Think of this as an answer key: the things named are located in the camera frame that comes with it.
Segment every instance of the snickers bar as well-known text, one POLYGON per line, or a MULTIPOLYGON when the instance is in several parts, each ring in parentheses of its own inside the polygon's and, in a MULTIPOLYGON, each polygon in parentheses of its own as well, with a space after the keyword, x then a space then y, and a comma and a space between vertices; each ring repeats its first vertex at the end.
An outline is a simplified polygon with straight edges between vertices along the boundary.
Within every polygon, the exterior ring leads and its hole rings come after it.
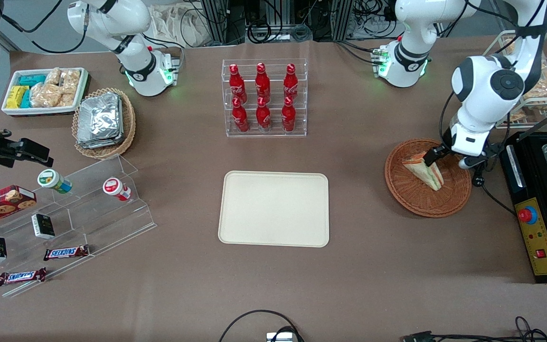
POLYGON ((1 273, 0 286, 15 284, 17 282, 26 281, 44 281, 46 279, 46 268, 37 271, 21 272, 21 273, 1 273))
POLYGON ((44 261, 50 260, 51 258, 83 257, 89 255, 89 253, 90 251, 87 245, 59 249, 46 249, 44 261))

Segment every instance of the wicker basket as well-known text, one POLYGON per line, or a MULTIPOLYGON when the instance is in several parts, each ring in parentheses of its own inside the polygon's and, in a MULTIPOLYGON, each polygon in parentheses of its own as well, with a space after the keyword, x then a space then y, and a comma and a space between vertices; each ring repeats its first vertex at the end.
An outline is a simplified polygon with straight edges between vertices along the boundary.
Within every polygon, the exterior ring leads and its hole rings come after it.
MULTIPOLYGON (((132 144, 132 140, 134 140, 134 134, 136 132, 136 117, 134 115, 134 108, 132 107, 128 96, 126 96, 123 91, 107 87, 105 89, 99 89, 93 93, 90 93, 86 96, 86 98, 100 96, 109 91, 111 93, 116 93, 122 98, 123 130, 126 137, 119 145, 98 147, 97 149, 84 149, 76 143, 75 148, 84 156, 103 160, 113 156, 114 154, 122 154, 126 152, 128 147, 132 144)), ((75 114, 73 114, 73 125, 71 126, 71 132, 75 140, 77 140, 77 121, 79 118, 79 113, 80 109, 78 107, 75 109, 75 114)))
POLYGON ((460 169, 458 156, 449 154, 436 162, 444 179, 444 185, 438 191, 402 165, 406 158, 438 145, 440 142, 432 139, 411 139, 396 146, 386 160, 389 191, 404 208, 425 217, 446 217, 458 212, 467 203, 472 190, 470 173, 460 169))

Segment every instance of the white tray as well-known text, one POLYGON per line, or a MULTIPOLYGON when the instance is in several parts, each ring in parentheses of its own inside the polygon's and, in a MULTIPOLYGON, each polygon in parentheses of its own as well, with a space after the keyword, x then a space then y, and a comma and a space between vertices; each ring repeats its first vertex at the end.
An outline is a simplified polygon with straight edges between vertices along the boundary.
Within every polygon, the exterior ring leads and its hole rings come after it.
POLYGON ((6 96, 4 97, 4 102, 1 104, 1 111, 10 115, 10 116, 34 116, 34 115, 56 115, 56 114, 72 114, 75 109, 80 105, 82 101, 83 93, 85 90, 85 84, 87 83, 88 72, 83 67, 62 67, 61 69, 72 69, 79 70, 80 74, 80 83, 77 85, 77 90, 75 91, 75 99, 71 106, 64 107, 52 107, 52 108, 6 108, 7 98, 9 97, 9 92, 11 87, 18 85, 18 80, 20 76, 27 75, 48 75, 51 69, 34 69, 34 70, 20 70, 15 71, 11 76, 9 81, 8 89, 6 91, 6 96))
POLYGON ((324 247, 328 179, 321 173, 230 171, 219 240, 243 245, 324 247))

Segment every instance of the table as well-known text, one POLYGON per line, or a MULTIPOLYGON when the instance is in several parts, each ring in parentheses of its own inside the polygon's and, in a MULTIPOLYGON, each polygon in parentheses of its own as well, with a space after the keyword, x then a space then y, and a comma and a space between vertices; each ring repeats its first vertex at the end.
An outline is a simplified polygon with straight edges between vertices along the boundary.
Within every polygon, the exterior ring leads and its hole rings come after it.
MULTIPOLYGON (((454 67, 492 39, 440 39, 434 62, 409 89, 374 79, 369 65, 332 43, 189 49, 178 86, 153 98, 130 88, 111 53, 11 54, 12 71, 85 67, 91 91, 128 94, 137 134, 124 156, 139 169, 134 179, 158 227, 18 297, 0 297, 0 341, 215 341, 252 309, 286 314, 309 342, 396 341, 424 330, 508 335, 519 314, 547 333, 547 285, 532 283, 514 217, 480 189, 454 216, 418 217, 384 180, 395 145, 436 138, 454 67), (309 59, 307 138, 228 139, 222 59, 284 57, 309 59), (324 173, 328 245, 221 243, 222 180, 231 170, 324 173)), ((457 108, 453 100, 447 121, 457 108)), ((13 138, 50 147, 63 174, 95 162, 74 150, 70 125, 70 116, 0 113, 0 127, 13 138)), ((41 169, 30 162, 0 167, 0 188, 36 188, 41 169)), ((499 169, 487 184, 510 203, 499 169)), ((283 325, 275 316, 249 316, 226 340, 262 341, 283 325)))

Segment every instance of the coca-cola bottle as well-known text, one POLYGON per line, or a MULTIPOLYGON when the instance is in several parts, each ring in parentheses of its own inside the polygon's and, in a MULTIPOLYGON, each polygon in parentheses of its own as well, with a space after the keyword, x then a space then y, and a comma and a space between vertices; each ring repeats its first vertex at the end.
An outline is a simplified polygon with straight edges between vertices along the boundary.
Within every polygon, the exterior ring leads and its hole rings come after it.
POLYGON ((259 63, 256 65, 256 96, 265 99, 268 104, 271 100, 271 86, 269 85, 269 76, 265 73, 265 64, 259 63))
POLYGON ((293 101, 297 97, 297 75, 295 75, 295 65, 286 66, 286 76, 284 78, 284 97, 290 97, 293 101))
POLYGON ((271 119, 269 117, 269 108, 267 108, 267 102, 265 98, 259 97, 256 100, 256 121, 259 123, 259 130, 261 132, 269 132, 272 129, 271 119))
POLYGON ((284 132, 292 132, 295 129, 295 106, 292 104, 290 96, 284 98, 284 106, 282 107, 282 128, 284 132))
POLYGON ((232 89, 232 94, 234 95, 234 97, 240 99, 242 101, 242 104, 245 104, 248 100, 248 96, 246 95, 244 80, 237 70, 237 65, 230 65, 229 72, 231 73, 231 76, 229 78, 229 86, 232 89))
POLYGON ((234 110, 232 110, 232 115, 234 116, 234 123, 237 126, 237 130, 240 132, 248 132, 250 129, 250 123, 248 123, 248 117, 246 115, 246 110, 242 107, 242 102, 237 97, 234 97, 232 100, 234 105, 234 110))

